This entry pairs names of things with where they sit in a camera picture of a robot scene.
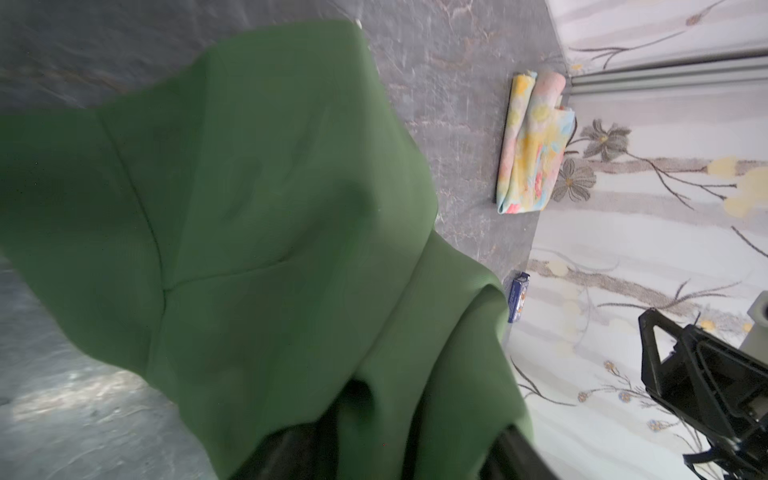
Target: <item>gray marble surface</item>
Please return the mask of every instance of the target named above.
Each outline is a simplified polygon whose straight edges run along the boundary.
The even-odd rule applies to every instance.
[[[239,31],[359,21],[382,83],[429,159],[438,232],[502,279],[537,214],[492,196],[511,75],[563,71],[544,0],[2,0],[0,111],[87,107],[173,74]],[[0,477],[214,478],[160,393],[79,353],[0,261]]]

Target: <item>floral towel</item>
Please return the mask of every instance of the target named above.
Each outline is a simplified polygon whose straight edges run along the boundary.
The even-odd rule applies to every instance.
[[[496,184],[500,214],[532,212],[547,205],[574,130],[574,112],[556,107],[564,87],[565,77],[554,72],[538,80],[532,72],[515,76]],[[527,109],[521,119],[522,104]]]

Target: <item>floral wallpaper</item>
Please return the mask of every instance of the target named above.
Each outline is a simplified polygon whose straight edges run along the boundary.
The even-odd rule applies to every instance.
[[[764,0],[547,0],[572,75],[757,51]]]
[[[768,82],[571,106],[579,126],[507,345],[537,447],[563,479],[693,479],[681,456],[709,445],[645,392],[637,317],[655,307],[735,346],[752,328],[768,290]]]

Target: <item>green fabric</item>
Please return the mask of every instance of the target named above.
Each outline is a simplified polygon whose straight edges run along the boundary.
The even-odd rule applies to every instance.
[[[269,28],[87,110],[0,117],[0,246],[82,351],[179,405],[220,478],[337,408],[337,478],[476,475],[525,404],[498,279],[434,231],[362,32]]]

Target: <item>green garment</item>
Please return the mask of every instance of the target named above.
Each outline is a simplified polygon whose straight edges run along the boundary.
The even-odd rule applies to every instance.
[[[0,116],[0,138],[5,255],[83,352],[178,404],[220,478],[332,406],[343,479],[399,478],[422,396],[415,478],[530,435],[498,279],[433,231],[355,25],[241,35],[102,107]]]

